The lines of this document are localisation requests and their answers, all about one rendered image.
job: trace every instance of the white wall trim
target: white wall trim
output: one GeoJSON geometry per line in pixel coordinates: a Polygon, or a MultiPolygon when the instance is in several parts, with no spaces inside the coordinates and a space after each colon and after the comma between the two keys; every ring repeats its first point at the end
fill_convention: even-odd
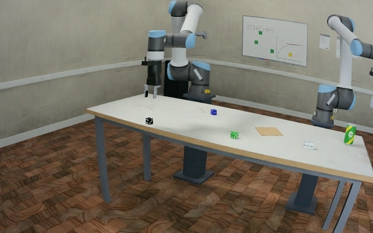
{"type": "MultiPolygon", "coordinates": [[[[277,75],[282,75],[282,76],[291,77],[295,79],[301,79],[301,80],[314,82],[314,83],[329,84],[333,86],[338,85],[338,83],[335,83],[335,82],[313,78],[313,77],[309,77],[306,75],[294,74],[290,72],[275,70],[275,69],[268,69],[268,68],[256,67],[256,66],[251,66],[251,65],[244,65],[244,64],[232,63],[232,62],[222,62],[222,61],[208,60],[208,59],[199,59],[199,58],[187,58],[187,59],[191,62],[200,61],[200,62],[206,62],[206,63],[213,64],[213,65],[236,67],[236,68],[241,68],[241,69],[251,69],[251,70],[265,72],[269,74],[277,74],[277,75]]],[[[171,58],[165,58],[163,59],[163,62],[165,60],[171,60],[171,58]]],[[[117,68],[122,68],[122,67],[133,67],[133,66],[140,66],[140,65],[141,65],[141,61],[131,61],[131,62],[115,63],[115,64],[109,64],[109,65],[103,65],[103,66],[96,66],[96,67],[74,69],[74,70],[53,73],[53,74],[45,74],[45,75],[35,76],[31,78],[25,78],[25,79],[19,79],[19,80],[0,83],[0,90],[12,88],[16,86],[27,85],[31,83],[43,82],[43,81],[52,80],[52,79],[59,79],[59,78],[79,75],[79,74],[87,74],[91,72],[97,72],[97,71],[103,71],[103,70],[109,70],[109,69],[117,69],[117,68]]],[[[373,90],[367,90],[367,89],[360,88],[360,87],[353,87],[353,89],[355,92],[373,95],[373,90]]]]}
{"type": "Polygon", "coordinates": [[[68,120],[60,121],[51,125],[47,125],[38,129],[34,129],[31,131],[27,131],[24,133],[20,133],[11,137],[7,137],[4,139],[0,139],[0,148],[6,147],[12,144],[15,144],[17,142],[21,142],[33,137],[37,137],[46,133],[50,133],[56,130],[60,130],[66,127],[70,127],[72,125],[76,125],[88,120],[94,119],[95,116],[91,114],[84,114],[82,116],[77,116],[68,120]]]}
{"type": "MultiPolygon", "coordinates": [[[[300,117],[303,119],[309,119],[311,120],[312,114],[307,114],[307,113],[302,113],[302,112],[297,112],[285,108],[279,108],[279,107],[273,107],[270,105],[265,105],[261,103],[254,103],[246,100],[238,100],[234,98],[229,98],[229,97],[224,97],[224,96],[216,96],[213,100],[217,101],[222,101],[226,103],[232,103],[232,104],[238,104],[242,106],[247,106],[247,107],[252,107],[252,108],[257,108],[261,110],[266,110],[274,113],[280,113],[280,114],[285,114],[293,117],[300,117]]],[[[341,120],[334,120],[334,125],[336,126],[341,126],[341,127],[346,127],[347,122],[341,121],[341,120]]],[[[356,129],[368,133],[373,133],[373,128],[363,126],[363,125],[356,125],[356,129]]]]}

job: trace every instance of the flowchart drawing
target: flowchart drawing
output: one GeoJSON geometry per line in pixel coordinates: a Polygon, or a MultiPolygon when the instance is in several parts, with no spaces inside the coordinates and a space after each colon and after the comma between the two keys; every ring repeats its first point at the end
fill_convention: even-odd
{"type": "Polygon", "coordinates": [[[242,55],[307,66],[307,24],[251,16],[242,22],[242,55]]]}

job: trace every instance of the blue joint cap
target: blue joint cap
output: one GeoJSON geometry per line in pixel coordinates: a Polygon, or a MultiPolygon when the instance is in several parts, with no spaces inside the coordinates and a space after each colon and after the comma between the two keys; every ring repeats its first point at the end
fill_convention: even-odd
{"type": "Polygon", "coordinates": [[[149,31],[149,37],[151,38],[160,38],[166,35],[165,30],[152,30],[149,31]]]}
{"type": "Polygon", "coordinates": [[[355,22],[351,18],[349,18],[349,19],[351,20],[351,23],[352,23],[352,32],[354,32],[355,31],[355,22]]]}
{"type": "Polygon", "coordinates": [[[332,85],[321,84],[319,86],[319,93],[328,93],[334,90],[336,90],[336,87],[332,85]]]}
{"type": "Polygon", "coordinates": [[[363,46],[360,41],[354,39],[350,44],[351,53],[355,56],[360,56],[363,53],[363,46]]]}
{"type": "Polygon", "coordinates": [[[169,80],[174,80],[171,76],[171,71],[170,71],[170,64],[167,65],[167,77],[169,80]]]}
{"type": "Polygon", "coordinates": [[[185,48],[192,49],[196,45],[196,35],[191,33],[188,35],[185,41],[185,48]]]}
{"type": "Polygon", "coordinates": [[[170,1],[170,4],[169,4],[169,14],[171,14],[171,11],[173,9],[173,7],[175,6],[176,4],[176,1],[170,1]]]}
{"type": "Polygon", "coordinates": [[[355,107],[355,103],[356,103],[356,95],[355,95],[355,92],[354,92],[354,100],[352,101],[352,104],[351,104],[351,106],[348,110],[353,109],[355,107]]]}
{"type": "Polygon", "coordinates": [[[195,65],[196,67],[199,67],[199,68],[202,68],[202,69],[205,69],[205,70],[208,70],[210,71],[210,64],[207,64],[207,63],[204,63],[204,62],[192,62],[193,65],[195,65]]]}

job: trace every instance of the whiteboard frame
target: whiteboard frame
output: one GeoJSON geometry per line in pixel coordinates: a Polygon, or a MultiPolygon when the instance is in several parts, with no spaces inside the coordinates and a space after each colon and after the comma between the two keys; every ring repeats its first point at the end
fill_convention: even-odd
{"type": "MultiPolygon", "coordinates": [[[[243,25],[243,21],[244,21],[244,18],[245,17],[255,17],[255,18],[265,18],[265,19],[273,19],[273,20],[279,20],[279,21],[285,21],[285,22],[291,22],[291,23],[300,23],[300,22],[295,22],[295,21],[289,21],[289,20],[283,20],[283,19],[276,19],[276,18],[266,18],[266,17],[257,17],[257,16],[242,16],[242,44],[241,44],[241,55],[242,56],[245,56],[245,57],[253,57],[253,56],[248,56],[248,55],[243,55],[243,30],[244,30],[244,25],[243,25]]],[[[280,62],[280,63],[283,63],[283,64],[287,64],[287,65],[294,65],[294,66],[300,66],[300,67],[308,67],[308,24],[307,23],[300,23],[300,24],[305,24],[307,26],[307,48],[306,48],[306,55],[305,55],[305,66],[303,65],[297,65],[297,64],[293,64],[293,63],[288,63],[288,62],[283,62],[283,61],[276,61],[276,60],[270,60],[270,59],[265,59],[265,58],[261,58],[261,57],[253,57],[253,58],[257,58],[257,59],[260,59],[260,60],[264,60],[264,61],[269,61],[269,62],[280,62]]]]}

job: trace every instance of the beige wall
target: beige wall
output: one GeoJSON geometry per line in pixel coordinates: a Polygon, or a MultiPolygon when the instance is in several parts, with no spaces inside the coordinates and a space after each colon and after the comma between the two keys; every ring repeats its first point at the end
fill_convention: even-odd
{"type": "MultiPolygon", "coordinates": [[[[168,0],[0,1],[0,83],[142,60],[149,30],[170,31],[168,4],[168,0]]],[[[146,73],[146,67],[128,67],[0,90],[0,139],[140,94],[146,73]]]]}
{"type": "MultiPolygon", "coordinates": [[[[329,15],[350,17],[355,35],[373,44],[373,1],[371,0],[198,0],[203,7],[197,30],[207,31],[208,39],[198,39],[188,51],[193,58],[211,59],[265,67],[323,80],[339,81],[336,58],[337,33],[326,21],[329,15]],[[242,16],[268,17],[308,24],[307,67],[263,61],[242,56],[242,16]],[[330,50],[319,48],[320,34],[330,35],[330,50]]],[[[369,71],[373,60],[353,59],[352,86],[373,90],[369,71]]],[[[220,96],[254,101],[312,114],[316,108],[318,84],[279,75],[231,67],[211,67],[211,90],[220,96]]],[[[371,96],[357,93],[352,111],[339,110],[335,119],[373,127],[371,96]]]]}

